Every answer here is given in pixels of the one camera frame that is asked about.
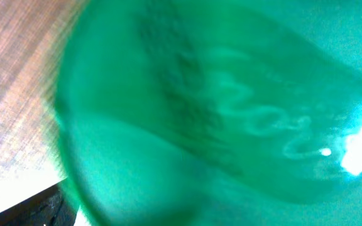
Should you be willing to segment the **green lid jar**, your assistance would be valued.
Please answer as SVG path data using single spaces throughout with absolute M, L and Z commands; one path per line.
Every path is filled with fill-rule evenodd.
M 92 225 L 362 225 L 362 1 L 89 1 L 54 107 Z

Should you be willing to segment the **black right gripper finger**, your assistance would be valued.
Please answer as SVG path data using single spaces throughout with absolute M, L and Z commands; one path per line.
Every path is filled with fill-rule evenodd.
M 57 183 L 0 212 L 0 226 L 73 226 L 77 209 L 65 198 Z

